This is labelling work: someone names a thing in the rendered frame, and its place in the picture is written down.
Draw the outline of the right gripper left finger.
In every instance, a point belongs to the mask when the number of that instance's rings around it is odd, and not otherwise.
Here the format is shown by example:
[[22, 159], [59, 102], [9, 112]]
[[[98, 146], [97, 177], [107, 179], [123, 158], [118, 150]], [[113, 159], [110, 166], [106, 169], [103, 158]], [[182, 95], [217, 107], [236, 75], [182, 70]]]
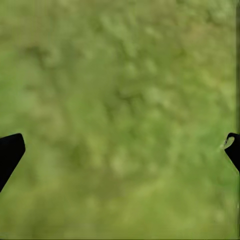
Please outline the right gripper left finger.
[[0, 138], [0, 192], [26, 151], [21, 133]]

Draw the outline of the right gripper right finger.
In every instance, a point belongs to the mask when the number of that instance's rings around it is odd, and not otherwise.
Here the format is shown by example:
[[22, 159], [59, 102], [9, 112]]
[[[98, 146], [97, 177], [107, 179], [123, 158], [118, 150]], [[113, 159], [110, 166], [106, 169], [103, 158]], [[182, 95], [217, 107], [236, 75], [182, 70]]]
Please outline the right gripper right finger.
[[221, 144], [220, 149], [225, 149], [226, 154], [240, 172], [240, 135], [229, 133], [227, 139]]

